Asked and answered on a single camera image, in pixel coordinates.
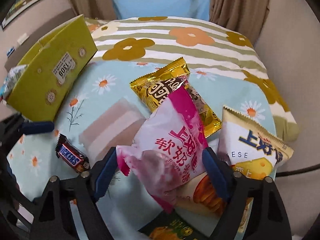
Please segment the green cracker packet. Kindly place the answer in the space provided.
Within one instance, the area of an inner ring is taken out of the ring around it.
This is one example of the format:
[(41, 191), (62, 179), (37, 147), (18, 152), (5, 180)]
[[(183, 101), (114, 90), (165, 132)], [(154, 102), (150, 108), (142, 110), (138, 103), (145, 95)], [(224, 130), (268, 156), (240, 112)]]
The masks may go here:
[(175, 210), (172, 213), (162, 211), (138, 231), (148, 236), (149, 239), (208, 239), (207, 236), (187, 223)]

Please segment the cheese sticks snack bag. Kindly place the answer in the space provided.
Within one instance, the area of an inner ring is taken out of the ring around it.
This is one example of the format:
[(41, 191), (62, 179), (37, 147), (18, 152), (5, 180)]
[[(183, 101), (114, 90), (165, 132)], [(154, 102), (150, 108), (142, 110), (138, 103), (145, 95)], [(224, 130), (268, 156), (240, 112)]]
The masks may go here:
[[(219, 142), (213, 151), (233, 171), (256, 180), (270, 176), (294, 153), (290, 146), (256, 121), (228, 106), (223, 107)], [(227, 202), (217, 195), (202, 156), (201, 164), (204, 171), (177, 189), (176, 206), (199, 215), (220, 218)]]

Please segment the blue white snack bag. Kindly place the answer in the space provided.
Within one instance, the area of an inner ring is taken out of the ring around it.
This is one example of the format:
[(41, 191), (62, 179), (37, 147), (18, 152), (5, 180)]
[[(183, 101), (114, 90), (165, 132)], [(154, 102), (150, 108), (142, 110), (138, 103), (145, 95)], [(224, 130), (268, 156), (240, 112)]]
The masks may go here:
[(27, 64), (19, 65), (11, 68), (9, 70), (7, 77), (4, 79), (3, 85), (1, 87), (1, 101), (6, 100), (6, 98), (10, 95), (11, 91), (15, 87), (19, 78), (22, 76), (23, 72), (27, 68)]

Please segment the gold chocolate pillow snack bag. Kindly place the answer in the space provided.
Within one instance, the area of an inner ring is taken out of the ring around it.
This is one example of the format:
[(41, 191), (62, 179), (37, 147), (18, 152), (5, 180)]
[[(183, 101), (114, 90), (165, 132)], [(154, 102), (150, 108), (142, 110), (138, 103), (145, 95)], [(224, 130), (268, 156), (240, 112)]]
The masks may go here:
[(196, 89), (190, 85), (189, 75), (190, 70), (184, 58), (180, 57), (155, 72), (131, 81), (130, 87), (152, 112), (160, 106), (171, 92), (180, 87), (185, 88), (203, 123), (204, 136), (209, 137), (221, 129), (221, 120)]

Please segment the yellow-green cardboard box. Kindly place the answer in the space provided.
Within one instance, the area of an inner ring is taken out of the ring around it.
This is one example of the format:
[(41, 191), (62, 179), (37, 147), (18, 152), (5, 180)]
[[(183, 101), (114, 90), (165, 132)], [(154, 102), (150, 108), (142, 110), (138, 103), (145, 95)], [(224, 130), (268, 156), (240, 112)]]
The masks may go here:
[(97, 52), (84, 16), (76, 16), (41, 37), (22, 57), (25, 65), (8, 106), (31, 121), (53, 121), (74, 81)]

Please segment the pink white marshmallow snack bag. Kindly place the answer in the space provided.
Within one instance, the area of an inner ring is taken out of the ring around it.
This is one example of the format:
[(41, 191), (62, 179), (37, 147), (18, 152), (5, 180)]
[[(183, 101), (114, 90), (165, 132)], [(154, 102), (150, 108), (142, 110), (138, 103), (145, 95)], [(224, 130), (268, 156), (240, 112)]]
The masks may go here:
[(204, 172), (204, 127), (187, 90), (170, 93), (142, 124), (130, 146), (117, 146), (117, 163), (133, 172), (149, 195), (170, 213), (176, 189)]

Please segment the grey headboard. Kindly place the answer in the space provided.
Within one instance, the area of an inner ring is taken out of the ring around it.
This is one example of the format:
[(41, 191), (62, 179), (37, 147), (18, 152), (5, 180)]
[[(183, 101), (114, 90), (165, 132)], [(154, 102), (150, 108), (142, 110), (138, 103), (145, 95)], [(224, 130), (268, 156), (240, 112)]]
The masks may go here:
[(28, 38), (22, 43), (22, 45), (17, 45), (13, 53), (9, 56), (4, 64), (4, 68), (7, 72), (12, 67), (15, 67), (22, 57), (28, 52), (28, 50), (46, 33), (50, 32), (54, 28), (63, 24), (64, 22), (75, 17), (75, 13), (72, 9), (67, 9), (60, 14), (52, 17), (31, 34), (28, 34)]

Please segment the striped floral quilt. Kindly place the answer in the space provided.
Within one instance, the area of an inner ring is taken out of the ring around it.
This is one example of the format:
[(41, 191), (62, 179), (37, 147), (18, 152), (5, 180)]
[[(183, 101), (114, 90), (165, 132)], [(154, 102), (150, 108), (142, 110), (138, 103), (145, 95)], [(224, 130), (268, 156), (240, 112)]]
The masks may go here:
[(298, 138), (298, 125), (250, 40), (240, 33), (194, 18), (133, 17), (94, 20), (86, 24), (97, 46), (94, 60), (129, 61), (134, 66), (160, 66), (184, 58), (198, 79), (219, 75), (256, 84), (271, 108), (277, 136)]

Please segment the pink layered cake packet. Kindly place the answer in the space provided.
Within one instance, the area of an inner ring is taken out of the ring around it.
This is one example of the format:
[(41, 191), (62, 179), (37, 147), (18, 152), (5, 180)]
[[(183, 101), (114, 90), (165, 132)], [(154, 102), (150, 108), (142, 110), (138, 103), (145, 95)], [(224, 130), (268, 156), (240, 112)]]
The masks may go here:
[(130, 146), (144, 121), (140, 110), (125, 98), (114, 103), (79, 135), (90, 165), (102, 160), (112, 147)]

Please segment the snickers bar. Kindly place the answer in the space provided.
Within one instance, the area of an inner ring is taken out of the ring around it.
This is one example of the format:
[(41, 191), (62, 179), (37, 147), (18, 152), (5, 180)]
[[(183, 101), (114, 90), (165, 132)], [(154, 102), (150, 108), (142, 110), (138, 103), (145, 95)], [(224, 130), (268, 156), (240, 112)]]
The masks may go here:
[(63, 134), (59, 135), (55, 152), (58, 158), (64, 160), (77, 173), (91, 169), (88, 157), (74, 147)]

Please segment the right brown curtain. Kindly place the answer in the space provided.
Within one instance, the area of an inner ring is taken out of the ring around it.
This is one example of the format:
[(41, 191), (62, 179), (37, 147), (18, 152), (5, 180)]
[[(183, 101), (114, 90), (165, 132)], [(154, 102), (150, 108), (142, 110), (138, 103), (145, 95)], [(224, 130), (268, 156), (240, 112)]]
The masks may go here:
[(209, 21), (255, 44), (268, 16), (268, 4), (269, 0), (210, 0)]

